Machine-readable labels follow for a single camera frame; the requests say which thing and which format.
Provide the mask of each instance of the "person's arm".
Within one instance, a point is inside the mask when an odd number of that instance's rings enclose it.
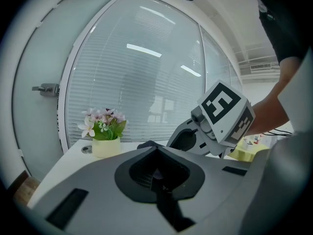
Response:
[[[252,107],[255,112],[255,120],[247,131],[247,136],[270,131],[289,121],[277,96],[289,83],[300,64],[301,60],[298,57],[288,57],[280,62],[279,81],[266,98]]]

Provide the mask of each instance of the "potted plant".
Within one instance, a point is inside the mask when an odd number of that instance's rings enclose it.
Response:
[[[121,153],[120,138],[127,124],[125,116],[117,110],[90,108],[85,114],[82,138],[92,137],[92,153],[98,158],[108,158]]]

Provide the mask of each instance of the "flower pot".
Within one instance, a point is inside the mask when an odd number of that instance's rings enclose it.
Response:
[[[98,158],[109,158],[121,154],[119,137],[114,140],[92,140],[92,153]]]

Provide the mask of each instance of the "door lock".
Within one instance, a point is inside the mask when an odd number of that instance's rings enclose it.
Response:
[[[57,97],[59,95],[58,84],[42,84],[41,86],[32,87],[32,91],[40,91],[41,96]]]

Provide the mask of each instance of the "yellow tablecloth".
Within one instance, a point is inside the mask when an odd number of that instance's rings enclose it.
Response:
[[[251,162],[258,151],[269,149],[264,144],[253,144],[253,147],[250,151],[243,149],[244,139],[242,138],[237,144],[235,150],[232,153],[229,153],[228,156],[237,159],[239,161]]]

